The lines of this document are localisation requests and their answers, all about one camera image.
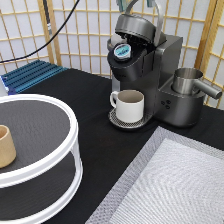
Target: white rim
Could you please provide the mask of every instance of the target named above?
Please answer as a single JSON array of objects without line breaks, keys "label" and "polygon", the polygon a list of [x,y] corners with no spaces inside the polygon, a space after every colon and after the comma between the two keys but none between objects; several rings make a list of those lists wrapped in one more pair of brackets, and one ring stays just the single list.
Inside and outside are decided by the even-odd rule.
[{"label": "white rim", "polygon": [[80,160],[80,167],[76,167],[75,177],[69,189],[60,197],[54,204],[26,218],[11,220],[11,221],[0,221],[1,224],[39,224],[55,216],[60,212],[74,197],[76,191],[82,180],[83,167]]},{"label": "white rim", "polygon": [[18,100],[37,100],[48,102],[60,107],[69,117],[70,131],[66,139],[62,142],[62,144],[45,158],[24,168],[0,174],[0,188],[5,188],[25,182],[51,169],[71,151],[78,136],[78,124],[75,114],[72,111],[72,109],[64,102],[49,96],[36,95],[36,94],[30,94],[30,95],[21,94],[15,96],[1,97],[0,103],[18,101]]}]

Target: drip tray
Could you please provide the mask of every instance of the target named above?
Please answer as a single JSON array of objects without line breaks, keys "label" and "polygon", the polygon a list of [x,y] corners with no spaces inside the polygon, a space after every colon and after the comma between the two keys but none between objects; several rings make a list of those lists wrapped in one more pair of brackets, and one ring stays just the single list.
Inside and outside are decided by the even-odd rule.
[{"label": "drip tray", "polygon": [[151,114],[144,114],[143,118],[135,123],[125,123],[120,121],[116,116],[116,109],[112,109],[109,113],[109,120],[110,122],[117,128],[126,130],[126,131],[134,131],[146,125],[148,121],[152,118]]}]

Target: coffee cup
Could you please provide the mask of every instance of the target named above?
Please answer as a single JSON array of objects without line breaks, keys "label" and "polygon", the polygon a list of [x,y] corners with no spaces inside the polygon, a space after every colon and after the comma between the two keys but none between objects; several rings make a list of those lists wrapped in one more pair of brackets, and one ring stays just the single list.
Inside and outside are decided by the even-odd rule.
[{"label": "coffee cup", "polygon": [[16,158],[16,150],[8,127],[0,125],[0,168],[8,166]]},{"label": "coffee cup", "polygon": [[140,121],[144,115],[144,95],[136,90],[114,91],[110,95],[111,105],[116,108],[116,116],[125,123]]}]

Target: mug handle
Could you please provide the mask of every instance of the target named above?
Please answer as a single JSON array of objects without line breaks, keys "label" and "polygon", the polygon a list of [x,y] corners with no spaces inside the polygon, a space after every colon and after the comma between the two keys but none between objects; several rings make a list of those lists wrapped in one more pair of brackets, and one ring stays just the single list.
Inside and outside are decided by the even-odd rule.
[{"label": "mug handle", "polygon": [[113,97],[113,95],[118,95],[118,94],[119,94],[119,92],[117,92],[117,91],[114,91],[114,92],[112,92],[112,93],[110,94],[110,103],[111,103],[112,107],[114,107],[114,108],[116,108],[117,106],[116,106],[116,104],[114,103],[114,97]]}]

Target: white mug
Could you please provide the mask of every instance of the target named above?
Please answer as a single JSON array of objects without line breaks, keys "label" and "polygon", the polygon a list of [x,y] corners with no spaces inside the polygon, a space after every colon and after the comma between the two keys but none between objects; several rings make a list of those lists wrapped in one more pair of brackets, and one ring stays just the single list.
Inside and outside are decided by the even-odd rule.
[{"label": "white mug", "polygon": [[126,123],[140,121],[144,115],[144,95],[136,90],[114,91],[110,95],[111,105],[116,108],[116,116]]}]

